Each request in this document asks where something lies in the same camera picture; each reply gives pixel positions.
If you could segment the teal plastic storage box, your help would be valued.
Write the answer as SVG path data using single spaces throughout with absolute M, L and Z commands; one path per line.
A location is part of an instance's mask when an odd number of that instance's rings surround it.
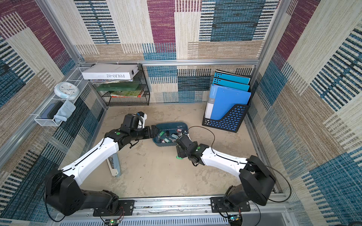
M 176 140 L 188 131 L 188 125 L 184 122 L 165 122 L 156 125 L 158 132 L 153 142 L 158 147 L 176 146 Z

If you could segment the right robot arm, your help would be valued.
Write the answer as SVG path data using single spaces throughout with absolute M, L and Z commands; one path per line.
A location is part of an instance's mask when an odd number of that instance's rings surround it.
M 240 179 L 241 184 L 230 186 L 221 205 L 231 211 L 242 203 L 252 201 L 265 206 L 271 195 L 276 178 L 257 156 L 239 158 L 214 150 L 205 144 L 192 142 L 187 135 L 176 140 L 180 158 L 188 158 L 194 166 L 215 167 Z

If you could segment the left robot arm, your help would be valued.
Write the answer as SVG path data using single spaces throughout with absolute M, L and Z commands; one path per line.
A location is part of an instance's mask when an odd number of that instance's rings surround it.
M 140 140 L 158 135 L 159 129 L 155 125 L 145 125 L 146 119 L 147 115 L 143 112 L 127 114 L 120 128 L 106 133 L 83 156 L 60 170 L 51 170 L 45 178 L 45 206 L 53 207 L 64 216 L 83 209 L 96 209 L 117 215 L 120 212 L 118 195 L 108 190 L 83 190 L 80 186 L 98 166 L 125 146 L 132 147 Z

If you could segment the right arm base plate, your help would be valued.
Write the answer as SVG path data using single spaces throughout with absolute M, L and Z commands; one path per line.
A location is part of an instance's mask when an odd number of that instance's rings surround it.
M 223 212 L 248 212 L 251 211 L 248 202 L 241 202 L 240 204 L 233 204 L 221 196 L 210 197 L 210 204 L 212 213 Z

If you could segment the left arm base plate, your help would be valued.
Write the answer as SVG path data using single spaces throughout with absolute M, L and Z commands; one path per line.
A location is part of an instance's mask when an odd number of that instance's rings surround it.
M 126 199 L 118 200 L 118 203 L 114 202 L 108 208 L 98 208 L 93 212 L 94 217 L 106 217 L 106 216 L 131 216 L 133 214 L 135 200 Z

